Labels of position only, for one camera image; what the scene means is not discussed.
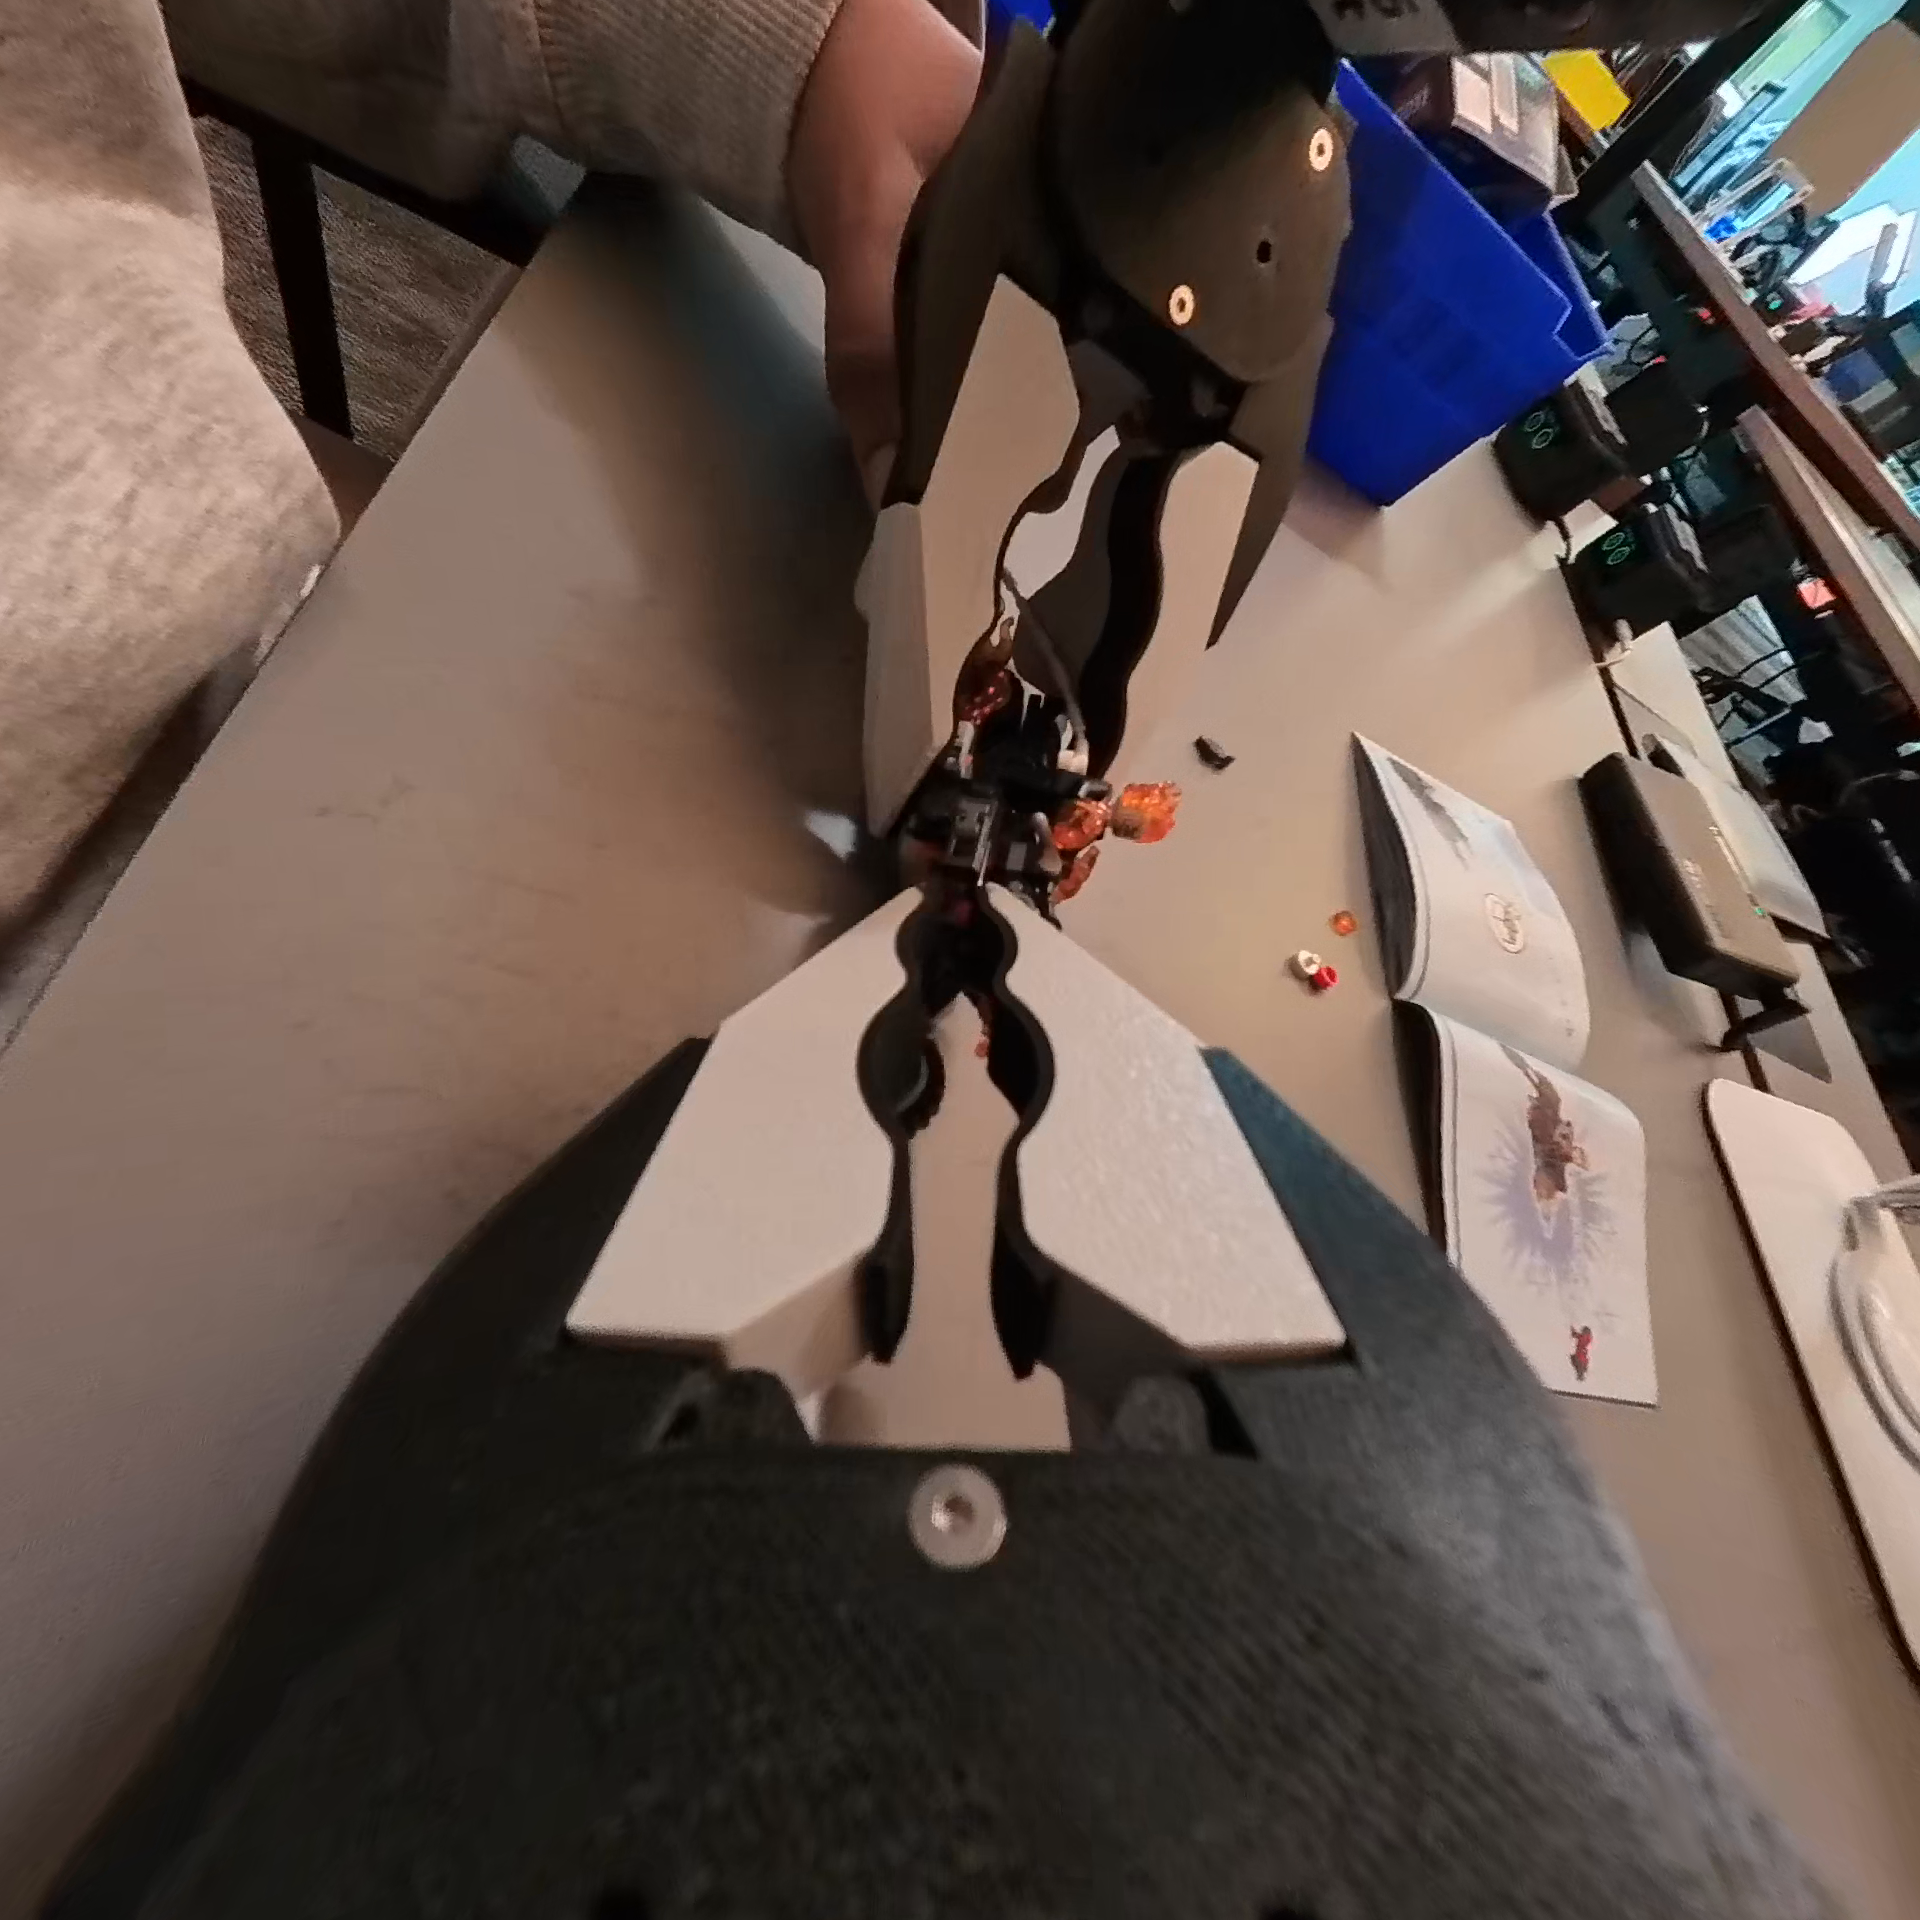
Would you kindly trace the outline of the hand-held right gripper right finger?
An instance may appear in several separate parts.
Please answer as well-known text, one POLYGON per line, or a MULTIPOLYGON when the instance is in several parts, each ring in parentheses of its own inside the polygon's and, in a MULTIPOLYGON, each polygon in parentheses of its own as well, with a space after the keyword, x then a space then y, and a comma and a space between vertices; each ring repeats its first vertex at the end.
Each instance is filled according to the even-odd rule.
POLYGON ((1152 1376, 1345 1357, 1199 1039, 1000 886, 979 935, 986 1077, 1013 1118, 986 1270, 1011 1371, 1112 1414, 1152 1376))

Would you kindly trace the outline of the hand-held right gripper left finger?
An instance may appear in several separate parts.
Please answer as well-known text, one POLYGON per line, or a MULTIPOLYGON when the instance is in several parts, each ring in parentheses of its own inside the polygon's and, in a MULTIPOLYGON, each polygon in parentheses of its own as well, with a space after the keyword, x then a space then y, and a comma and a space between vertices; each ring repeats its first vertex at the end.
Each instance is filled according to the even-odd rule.
POLYGON ((923 890, 733 1011, 691 1066, 564 1311, 572 1341, 761 1371, 797 1402, 871 1371, 908 1397, 953 1135, 953 1020, 908 970, 923 890))

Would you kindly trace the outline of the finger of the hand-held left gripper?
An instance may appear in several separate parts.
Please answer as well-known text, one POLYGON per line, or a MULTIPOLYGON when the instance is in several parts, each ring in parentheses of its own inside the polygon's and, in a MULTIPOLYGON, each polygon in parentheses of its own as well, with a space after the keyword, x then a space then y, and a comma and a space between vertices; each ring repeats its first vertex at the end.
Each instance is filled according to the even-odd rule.
POLYGON ((1083 402, 1051 314, 994 279, 928 479, 882 507, 868 621, 868 829, 898 829, 961 730, 967 661, 1000 635, 1000 562, 1034 496, 1083 466, 1083 402))
POLYGON ((1033 667, 1089 754, 1132 754, 1185 699, 1255 479, 1231 443, 1119 443, 1098 464, 1069 555, 1033 595, 1033 667))

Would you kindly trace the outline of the lego motorcycle model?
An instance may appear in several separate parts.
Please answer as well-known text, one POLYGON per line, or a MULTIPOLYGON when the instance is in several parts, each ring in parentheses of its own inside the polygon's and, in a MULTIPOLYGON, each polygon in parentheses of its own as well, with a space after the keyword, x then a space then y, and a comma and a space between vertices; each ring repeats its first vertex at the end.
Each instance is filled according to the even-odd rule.
POLYGON ((1163 845, 1181 806, 1176 781, 1093 778, 1089 722, 1034 599, 1000 573, 994 606, 955 682, 953 735, 893 829, 919 899, 903 922, 903 996, 860 1066, 908 1139, 946 1093, 933 1031, 955 1002, 978 1014, 975 1053, 1018 1122, 1050 1092, 1050 1042, 1011 996, 1013 934, 994 899, 1060 925, 1104 845, 1163 845))

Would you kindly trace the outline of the person's left forearm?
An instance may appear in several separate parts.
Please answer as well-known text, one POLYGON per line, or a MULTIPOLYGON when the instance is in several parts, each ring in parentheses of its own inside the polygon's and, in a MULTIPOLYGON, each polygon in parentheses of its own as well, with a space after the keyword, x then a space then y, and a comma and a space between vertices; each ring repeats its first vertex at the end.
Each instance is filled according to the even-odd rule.
POLYGON ((536 140, 586 171, 683 181, 803 237, 797 147, 941 147, 979 52, 933 3, 160 3, 183 74, 434 198, 536 140))

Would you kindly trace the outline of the lego instruction booklet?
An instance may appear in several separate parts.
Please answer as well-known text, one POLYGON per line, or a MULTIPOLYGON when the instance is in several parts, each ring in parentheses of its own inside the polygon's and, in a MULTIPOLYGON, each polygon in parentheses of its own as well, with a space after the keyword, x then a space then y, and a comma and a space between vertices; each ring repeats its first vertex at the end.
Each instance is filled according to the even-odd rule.
POLYGON ((1352 754, 1428 1227, 1549 1391, 1659 1405, 1644 1128, 1584 1077, 1575 922, 1506 818, 1352 754))

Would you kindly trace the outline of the person's left hand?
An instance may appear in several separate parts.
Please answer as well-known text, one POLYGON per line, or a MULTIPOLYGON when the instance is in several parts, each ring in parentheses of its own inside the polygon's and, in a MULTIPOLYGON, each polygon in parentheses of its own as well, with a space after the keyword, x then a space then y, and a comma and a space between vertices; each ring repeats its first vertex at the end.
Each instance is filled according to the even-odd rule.
POLYGON ((840 3, 796 103, 780 176, 821 279, 826 388, 871 504, 903 436, 893 275, 908 212, 978 87, 979 50, 933 3, 840 3))

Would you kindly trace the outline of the blue plastic bin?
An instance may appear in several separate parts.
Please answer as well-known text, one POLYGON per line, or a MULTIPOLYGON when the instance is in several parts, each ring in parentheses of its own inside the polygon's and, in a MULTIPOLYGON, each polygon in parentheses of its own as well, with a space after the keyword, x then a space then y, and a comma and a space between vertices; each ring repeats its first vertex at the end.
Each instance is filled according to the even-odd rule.
POLYGON ((1352 232, 1305 438, 1392 507, 1594 364, 1605 326, 1549 212, 1496 221, 1346 63, 1336 103, 1352 232))

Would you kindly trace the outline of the black charger green display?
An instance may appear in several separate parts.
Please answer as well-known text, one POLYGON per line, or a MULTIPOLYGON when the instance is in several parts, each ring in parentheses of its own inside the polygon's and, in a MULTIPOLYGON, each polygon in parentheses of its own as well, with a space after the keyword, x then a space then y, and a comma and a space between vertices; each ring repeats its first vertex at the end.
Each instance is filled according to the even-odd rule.
POLYGON ((1491 438, 1491 458, 1519 512, 1539 526, 1564 522, 1631 476, 1618 419, 1584 376, 1507 419, 1491 438))
POLYGON ((1631 507, 1564 562, 1575 611, 1586 629, 1637 637, 1708 616, 1714 573, 1693 522, 1667 504, 1631 507))

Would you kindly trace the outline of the black box device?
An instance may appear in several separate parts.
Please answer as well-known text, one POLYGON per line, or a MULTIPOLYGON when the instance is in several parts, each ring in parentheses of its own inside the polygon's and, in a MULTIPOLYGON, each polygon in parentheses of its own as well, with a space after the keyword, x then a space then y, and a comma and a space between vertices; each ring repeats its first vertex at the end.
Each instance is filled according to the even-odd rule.
POLYGON ((1687 775, 1605 754, 1578 792, 1607 882, 1667 974, 1752 1002, 1793 992, 1788 943, 1687 775))

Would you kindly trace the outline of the silver flat device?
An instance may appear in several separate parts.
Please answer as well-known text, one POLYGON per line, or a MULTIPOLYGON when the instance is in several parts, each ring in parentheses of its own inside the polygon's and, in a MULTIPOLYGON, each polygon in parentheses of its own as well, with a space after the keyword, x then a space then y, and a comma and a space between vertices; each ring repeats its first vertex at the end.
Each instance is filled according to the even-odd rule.
POLYGON ((1697 792, 1714 826, 1714 840, 1741 874, 1744 891, 1785 934, 1785 940, 1826 946, 1829 925, 1808 874, 1793 862, 1783 829, 1769 820, 1762 804, 1741 781, 1714 771, 1687 746, 1667 735, 1643 735, 1637 746, 1651 766, 1681 775, 1697 792))

